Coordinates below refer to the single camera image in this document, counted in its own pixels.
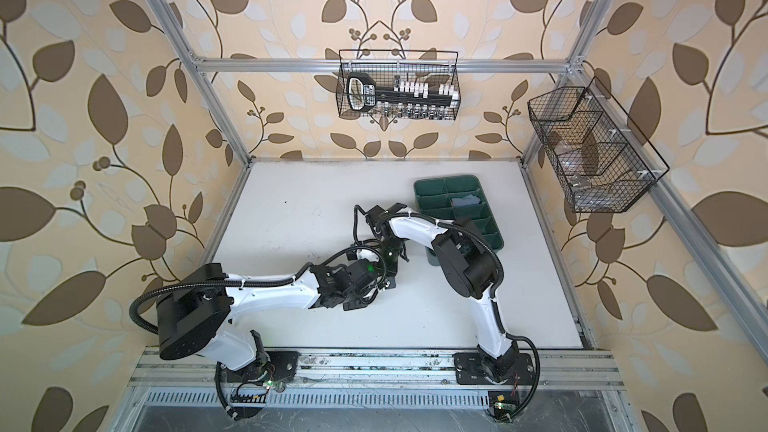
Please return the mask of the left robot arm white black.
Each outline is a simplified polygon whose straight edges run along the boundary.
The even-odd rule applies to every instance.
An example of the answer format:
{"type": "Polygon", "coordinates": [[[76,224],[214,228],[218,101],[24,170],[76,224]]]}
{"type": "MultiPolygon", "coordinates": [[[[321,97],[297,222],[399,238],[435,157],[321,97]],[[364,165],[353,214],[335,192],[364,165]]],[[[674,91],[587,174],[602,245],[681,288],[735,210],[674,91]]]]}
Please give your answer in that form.
{"type": "Polygon", "coordinates": [[[243,328],[245,317],[276,309],[365,308],[397,274],[400,254],[399,247],[369,239],[272,278],[227,274],[210,263],[177,284],[143,293],[129,316],[157,336],[165,361],[200,355],[232,371],[260,367],[267,354],[260,334],[243,328]]]}

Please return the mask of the blue grey sock green toe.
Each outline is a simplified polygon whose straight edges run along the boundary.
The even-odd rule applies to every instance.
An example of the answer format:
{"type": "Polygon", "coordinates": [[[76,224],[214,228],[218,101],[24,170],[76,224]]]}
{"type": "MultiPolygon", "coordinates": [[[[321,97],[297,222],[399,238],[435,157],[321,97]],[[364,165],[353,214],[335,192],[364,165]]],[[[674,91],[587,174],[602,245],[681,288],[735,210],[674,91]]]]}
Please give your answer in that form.
{"type": "Polygon", "coordinates": [[[451,206],[455,208],[470,207],[476,205],[482,205],[485,203],[485,199],[482,195],[467,194],[464,196],[452,197],[450,199],[451,206]]]}

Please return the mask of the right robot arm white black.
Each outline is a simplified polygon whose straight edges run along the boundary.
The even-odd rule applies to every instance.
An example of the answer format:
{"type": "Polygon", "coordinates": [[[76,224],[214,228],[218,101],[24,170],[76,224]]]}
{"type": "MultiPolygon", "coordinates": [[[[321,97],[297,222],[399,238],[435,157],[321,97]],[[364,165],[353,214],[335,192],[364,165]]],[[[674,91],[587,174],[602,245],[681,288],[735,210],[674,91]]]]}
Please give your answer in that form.
{"type": "Polygon", "coordinates": [[[533,341],[509,333],[503,323],[497,291],[504,279],[501,260],[471,219],[440,219],[397,203],[389,209],[359,207],[383,256],[405,257],[405,243],[415,242],[437,257],[448,285],[470,302],[478,364],[472,371],[495,384],[518,382],[536,387],[540,356],[533,341]]]}

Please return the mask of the green divided plastic tray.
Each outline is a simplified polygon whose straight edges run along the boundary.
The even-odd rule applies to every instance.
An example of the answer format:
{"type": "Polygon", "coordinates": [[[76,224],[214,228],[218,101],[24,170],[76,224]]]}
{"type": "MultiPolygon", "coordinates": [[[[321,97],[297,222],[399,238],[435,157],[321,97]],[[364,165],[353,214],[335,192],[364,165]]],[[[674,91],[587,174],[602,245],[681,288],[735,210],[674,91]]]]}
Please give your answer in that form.
{"type": "Polygon", "coordinates": [[[504,247],[490,204],[475,175],[454,175],[417,180],[413,185],[417,210],[438,219],[471,218],[495,250],[504,247]]]}

